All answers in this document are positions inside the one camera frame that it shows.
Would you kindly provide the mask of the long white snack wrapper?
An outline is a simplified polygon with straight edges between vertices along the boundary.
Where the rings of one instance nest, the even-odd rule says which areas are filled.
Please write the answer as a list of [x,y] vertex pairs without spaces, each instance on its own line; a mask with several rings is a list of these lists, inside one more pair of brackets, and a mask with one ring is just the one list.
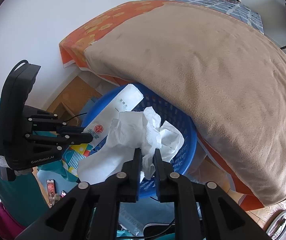
[[83,133],[92,135],[92,142],[70,145],[63,154],[63,167],[77,176],[78,163],[104,145],[112,120],[117,119],[120,112],[135,109],[143,98],[142,92],[133,84],[118,87],[99,98],[83,120]]

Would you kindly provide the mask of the white tissue paper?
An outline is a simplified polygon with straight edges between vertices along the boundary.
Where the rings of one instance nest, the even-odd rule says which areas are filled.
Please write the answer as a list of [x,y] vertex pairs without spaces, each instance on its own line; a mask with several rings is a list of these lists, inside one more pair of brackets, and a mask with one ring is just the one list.
[[184,144],[182,133],[165,121],[153,107],[142,112],[121,112],[112,120],[103,147],[78,163],[80,181],[97,184],[121,171],[124,162],[133,159],[134,151],[142,152],[140,180],[150,180],[155,173],[153,156],[158,148],[163,161],[170,162]]

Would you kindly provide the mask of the blue plastic trash basket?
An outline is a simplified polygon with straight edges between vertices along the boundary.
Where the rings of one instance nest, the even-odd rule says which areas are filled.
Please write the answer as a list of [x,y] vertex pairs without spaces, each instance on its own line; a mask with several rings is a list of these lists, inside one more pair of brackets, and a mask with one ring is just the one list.
[[93,141],[88,145],[89,156],[78,163],[79,179],[90,184],[105,181],[140,148],[141,198],[155,195],[152,160],[156,149],[180,174],[187,171],[196,151],[197,133],[191,118],[139,83],[116,88],[100,98],[83,126],[92,133]]

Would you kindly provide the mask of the smartphone on floor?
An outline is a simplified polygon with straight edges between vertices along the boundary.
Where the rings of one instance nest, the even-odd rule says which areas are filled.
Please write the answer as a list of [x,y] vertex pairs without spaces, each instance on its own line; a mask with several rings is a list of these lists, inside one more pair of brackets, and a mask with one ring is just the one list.
[[55,188],[55,181],[53,179],[46,180],[46,188],[47,188],[49,199],[54,198],[56,194],[56,188]]

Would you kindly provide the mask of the teal trousers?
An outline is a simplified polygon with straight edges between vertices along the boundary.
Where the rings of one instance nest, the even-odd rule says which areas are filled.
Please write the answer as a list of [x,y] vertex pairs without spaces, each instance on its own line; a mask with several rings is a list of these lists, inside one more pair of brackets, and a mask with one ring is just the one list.
[[[0,168],[6,166],[5,158],[0,157]],[[62,160],[40,165],[37,168],[40,171],[50,172],[50,175],[54,174],[54,179],[74,183],[73,187],[78,180],[63,167]],[[35,176],[30,172],[17,175],[14,181],[5,181],[0,178],[0,200],[8,213],[24,227],[32,224],[49,209]]]

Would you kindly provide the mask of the orange floral bed sheet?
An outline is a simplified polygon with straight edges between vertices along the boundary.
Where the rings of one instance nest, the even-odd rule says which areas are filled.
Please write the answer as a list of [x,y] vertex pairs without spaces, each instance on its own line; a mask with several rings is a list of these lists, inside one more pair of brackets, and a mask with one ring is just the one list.
[[222,157],[211,139],[212,92],[201,69],[211,70],[209,56],[221,53],[237,29],[256,34],[242,21],[201,5],[165,0],[127,2],[80,26],[59,43],[63,63],[74,61],[114,85],[138,81],[191,117],[202,149],[230,177],[242,194],[245,211],[263,207],[254,192]]

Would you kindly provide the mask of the white slipper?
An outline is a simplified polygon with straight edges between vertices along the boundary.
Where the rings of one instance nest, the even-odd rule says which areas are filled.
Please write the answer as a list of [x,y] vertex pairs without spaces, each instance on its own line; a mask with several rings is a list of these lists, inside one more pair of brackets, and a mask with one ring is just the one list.
[[286,210],[281,211],[271,222],[266,234],[272,240],[280,240],[286,232]]

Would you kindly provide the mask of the beige fleece blanket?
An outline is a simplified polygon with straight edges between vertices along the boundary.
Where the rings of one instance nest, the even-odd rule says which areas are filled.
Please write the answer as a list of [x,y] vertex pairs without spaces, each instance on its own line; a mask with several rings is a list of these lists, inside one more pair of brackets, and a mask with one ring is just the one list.
[[198,5],[123,4],[89,20],[96,74],[142,83],[191,116],[265,205],[286,198],[286,54],[249,25]]

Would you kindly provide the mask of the blue checkered mattress sheet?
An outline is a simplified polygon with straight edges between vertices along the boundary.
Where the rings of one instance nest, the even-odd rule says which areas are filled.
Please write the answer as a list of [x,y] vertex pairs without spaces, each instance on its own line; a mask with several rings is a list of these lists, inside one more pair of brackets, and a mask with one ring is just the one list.
[[260,33],[264,34],[263,23],[261,16],[252,11],[249,7],[239,4],[232,3],[225,0],[165,0],[172,2],[184,2],[193,5],[201,5],[206,8],[217,10],[226,15],[234,17],[243,23],[253,27],[258,30]]

